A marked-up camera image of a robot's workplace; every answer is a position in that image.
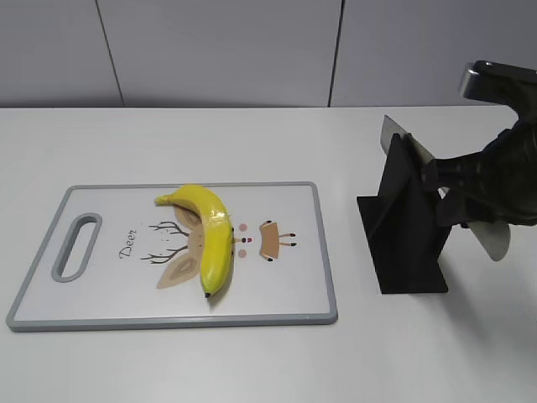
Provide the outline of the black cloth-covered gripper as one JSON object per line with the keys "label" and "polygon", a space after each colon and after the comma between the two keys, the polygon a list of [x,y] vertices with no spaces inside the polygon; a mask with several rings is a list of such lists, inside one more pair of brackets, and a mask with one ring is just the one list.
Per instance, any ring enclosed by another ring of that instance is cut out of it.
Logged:
{"label": "black cloth-covered gripper", "polygon": [[422,169],[427,191],[445,187],[436,207],[441,226],[504,221],[536,224],[536,85],[515,79],[466,84],[463,96],[503,104],[518,120],[481,151],[433,159]]}

